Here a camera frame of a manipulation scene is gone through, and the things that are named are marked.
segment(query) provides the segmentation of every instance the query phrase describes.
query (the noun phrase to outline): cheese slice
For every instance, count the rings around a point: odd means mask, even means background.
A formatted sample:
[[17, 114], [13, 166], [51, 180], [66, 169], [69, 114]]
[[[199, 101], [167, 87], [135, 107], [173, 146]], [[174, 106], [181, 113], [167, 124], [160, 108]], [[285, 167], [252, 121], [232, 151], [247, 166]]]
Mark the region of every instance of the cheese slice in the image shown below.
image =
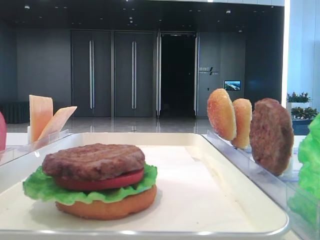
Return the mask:
[[58, 133], [61, 131], [61, 129], [66, 124], [67, 120], [70, 118], [70, 116], [75, 112], [77, 109], [76, 106], [68, 106], [64, 108], [60, 108], [54, 116], [51, 118], [51, 120], [48, 122], [48, 124], [43, 129], [41, 135], [37, 140], [43, 139], [50, 134]]
[[7, 139], [6, 121], [2, 113], [0, 112], [0, 151], [3, 151], [6, 149], [6, 139]]
[[54, 115], [51, 97], [29, 95], [30, 141], [36, 141]]

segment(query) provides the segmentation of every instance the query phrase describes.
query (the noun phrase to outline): burger patty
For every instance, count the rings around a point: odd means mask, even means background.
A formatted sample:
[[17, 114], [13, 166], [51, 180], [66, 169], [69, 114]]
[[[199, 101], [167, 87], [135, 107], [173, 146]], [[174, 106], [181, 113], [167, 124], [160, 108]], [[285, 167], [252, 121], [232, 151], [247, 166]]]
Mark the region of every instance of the burger patty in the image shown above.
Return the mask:
[[145, 155], [134, 145], [92, 144], [45, 156], [42, 171], [66, 180], [100, 181], [142, 169]]
[[288, 167], [294, 144], [288, 111], [275, 99], [257, 101], [250, 128], [253, 159], [272, 174], [281, 175]]

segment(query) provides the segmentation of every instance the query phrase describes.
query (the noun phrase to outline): wall sign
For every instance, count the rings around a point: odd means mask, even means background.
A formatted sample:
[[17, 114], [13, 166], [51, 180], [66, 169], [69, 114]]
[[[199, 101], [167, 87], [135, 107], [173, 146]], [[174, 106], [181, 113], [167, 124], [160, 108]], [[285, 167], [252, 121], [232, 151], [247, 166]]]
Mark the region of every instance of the wall sign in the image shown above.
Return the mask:
[[209, 66], [209, 67], [199, 67], [199, 73], [200, 74], [208, 74], [208, 75], [219, 75], [220, 72], [218, 71], [213, 71], [214, 67]]

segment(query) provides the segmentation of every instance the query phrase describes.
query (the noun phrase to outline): door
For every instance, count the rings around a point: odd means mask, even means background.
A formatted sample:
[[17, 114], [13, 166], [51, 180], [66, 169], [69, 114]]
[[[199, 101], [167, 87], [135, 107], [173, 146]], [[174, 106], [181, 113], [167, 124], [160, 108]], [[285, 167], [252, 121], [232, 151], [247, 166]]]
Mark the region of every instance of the door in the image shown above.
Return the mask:
[[195, 34], [161, 36], [161, 117], [194, 117]]
[[153, 116], [153, 34], [138, 33], [136, 42], [136, 117]]
[[127, 32], [114, 34], [114, 109], [116, 117], [134, 117], [134, 40]]
[[75, 117], [111, 116], [111, 34], [72, 32], [72, 104]]
[[153, 34], [116, 32], [115, 116], [153, 116]]

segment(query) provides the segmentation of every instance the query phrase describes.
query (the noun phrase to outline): red tomato slice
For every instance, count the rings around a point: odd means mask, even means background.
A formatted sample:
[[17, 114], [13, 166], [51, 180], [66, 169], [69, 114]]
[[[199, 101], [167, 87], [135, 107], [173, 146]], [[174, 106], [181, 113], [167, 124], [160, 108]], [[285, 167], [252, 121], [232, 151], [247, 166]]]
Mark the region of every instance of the red tomato slice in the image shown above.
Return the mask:
[[60, 187], [75, 191], [99, 191], [104, 189], [117, 189], [136, 184], [144, 177], [144, 168], [136, 171], [131, 171], [115, 178], [101, 181], [77, 181], [72, 179], [62, 179], [54, 177], [54, 181]]
[[2, 113], [0, 112], [0, 151], [6, 149], [6, 139], [7, 139], [6, 121]]

